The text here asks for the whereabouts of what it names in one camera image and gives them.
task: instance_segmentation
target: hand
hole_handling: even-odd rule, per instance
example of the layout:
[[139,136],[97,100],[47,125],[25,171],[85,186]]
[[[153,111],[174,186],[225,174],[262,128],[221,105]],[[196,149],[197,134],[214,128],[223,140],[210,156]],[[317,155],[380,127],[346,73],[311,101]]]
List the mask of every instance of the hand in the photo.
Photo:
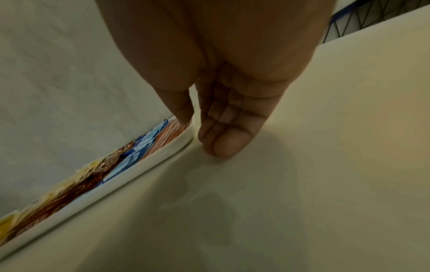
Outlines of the hand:
[[228,158],[309,63],[334,0],[98,0],[127,60],[182,123],[196,85],[204,150]]

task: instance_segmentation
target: gray wall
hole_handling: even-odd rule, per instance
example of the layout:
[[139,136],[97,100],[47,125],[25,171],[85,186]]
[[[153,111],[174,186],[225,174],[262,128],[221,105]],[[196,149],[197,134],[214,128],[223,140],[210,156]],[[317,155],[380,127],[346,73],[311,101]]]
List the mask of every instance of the gray wall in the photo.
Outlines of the gray wall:
[[0,217],[169,115],[93,1],[0,1]]

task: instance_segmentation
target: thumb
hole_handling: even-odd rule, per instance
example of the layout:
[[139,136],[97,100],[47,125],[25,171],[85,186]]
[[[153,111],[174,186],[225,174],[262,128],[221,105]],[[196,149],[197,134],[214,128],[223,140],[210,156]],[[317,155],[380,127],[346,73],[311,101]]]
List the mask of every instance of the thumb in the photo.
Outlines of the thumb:
[[161,101],[176,116],[181,124],[188,123],[194,114],[188,89],[185,91],[163,91],[155,89]]

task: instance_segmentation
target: marbled surface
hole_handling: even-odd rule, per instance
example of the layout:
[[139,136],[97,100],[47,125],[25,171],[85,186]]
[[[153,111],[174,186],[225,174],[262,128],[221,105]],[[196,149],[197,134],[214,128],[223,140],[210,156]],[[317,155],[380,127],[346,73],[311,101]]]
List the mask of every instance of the marbled surface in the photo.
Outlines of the marbled surface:
[[0,216],[170,115],[93,1],[0,1]]

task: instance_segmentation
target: colorful printed picture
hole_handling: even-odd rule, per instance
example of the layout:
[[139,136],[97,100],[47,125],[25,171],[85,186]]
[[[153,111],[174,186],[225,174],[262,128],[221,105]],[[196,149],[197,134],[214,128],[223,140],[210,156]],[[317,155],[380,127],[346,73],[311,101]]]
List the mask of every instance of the colorful printed picture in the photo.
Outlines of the colorful printed picture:
[[189,125],[181,125],[174,117],[164,120],[152,130],[105,158],[96,160],[76,171],[72,177],[60,183],[31,205],[2,217],[0,219],[0,246],[150,156],[180,135]]

